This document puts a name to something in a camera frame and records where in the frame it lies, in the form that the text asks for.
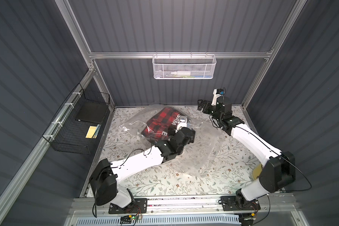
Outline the red black plaid shirt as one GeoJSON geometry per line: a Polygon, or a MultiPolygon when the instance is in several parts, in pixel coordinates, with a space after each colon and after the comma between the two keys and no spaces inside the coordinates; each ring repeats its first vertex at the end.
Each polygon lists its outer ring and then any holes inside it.
{"type": "Polygon", "coordinates": [[[182,116],[186,115],[173,107],[164,107],[146,122],[141,135],[151,143],[173,136],[182,116]]]}

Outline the clear plastic vacuum bag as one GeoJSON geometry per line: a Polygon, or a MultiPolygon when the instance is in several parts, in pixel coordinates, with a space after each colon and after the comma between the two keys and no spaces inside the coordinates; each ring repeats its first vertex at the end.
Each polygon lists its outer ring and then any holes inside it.
{"type": "MultiPolygon", "coordinates": [[[[156,142],[149,142],[141,135],[141,131],[145,128],[146,122],[155,114],[159,113],[164,107],[170,106],[160,104],[149,105],[125,121],[119,128],[132,136],[137,136],[149,149],[156,142]]],[[[190,143],[184,147],[181,155],[164,164],[181,173],[199,176],[202,174],[202,167],[210,161],[212,154],[220,149],[222,145],[222,133],[212,127],[204,116],[196,114],[193,108],[173,108],[186,115],[180,118],[187,118],[187,128],[195,130],[195,140],[194,143],[190,143]]]]}

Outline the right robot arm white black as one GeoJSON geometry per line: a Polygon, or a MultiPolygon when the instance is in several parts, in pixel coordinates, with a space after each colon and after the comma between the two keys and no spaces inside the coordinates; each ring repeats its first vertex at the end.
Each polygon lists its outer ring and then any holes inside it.
{"type": "Polygon", "coordinates": [[[281,152],[254,133],[243,120],[232,114],[232,104],[228,98],[212,101],[199,99],[199,111],[212,117],[216,127],[240,141],[260,161],[263,168],[257,179],[236,192],[236,204],[247,205],[269,193],[291,184],[296,179],[295,157],[290,152],[281,152]]]}

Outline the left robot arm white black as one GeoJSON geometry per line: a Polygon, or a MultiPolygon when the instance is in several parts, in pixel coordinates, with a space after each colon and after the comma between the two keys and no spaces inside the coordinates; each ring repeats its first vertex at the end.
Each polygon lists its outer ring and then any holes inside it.
{"type": "Polygon", "coordinates": [[[135,199],[132,193],[129,189],[120,187],[120,184],[138,172],[175,159],[194,140],[195,130],[183,127],[175,135],[156,142],[148,150],[140,149],[142,153],[130,154],[126,159],[114,162],[101,160],[89,178],[94,206],[111,203],[124,209],[133,205],[135,199]]]}

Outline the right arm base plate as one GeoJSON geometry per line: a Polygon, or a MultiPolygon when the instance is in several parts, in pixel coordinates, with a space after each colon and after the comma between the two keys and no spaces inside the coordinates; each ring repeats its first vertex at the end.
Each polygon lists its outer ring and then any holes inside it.
{"type": "Polygon", "coordinates": [[[247,201],[237,195],[221,196],[218,203],[222,206],[223,211],[254,211],[261,210],[258,200],[247,201]]]}

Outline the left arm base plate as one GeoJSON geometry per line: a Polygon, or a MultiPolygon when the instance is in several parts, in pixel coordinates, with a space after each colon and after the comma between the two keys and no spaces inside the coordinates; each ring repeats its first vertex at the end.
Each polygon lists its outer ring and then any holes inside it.
{"type": "Polygon", "coordinates": [[[121,208],[110,204],[108,214],[143,214],[147,212],[147,198],[135,198],[128,206],[121,208]]]}

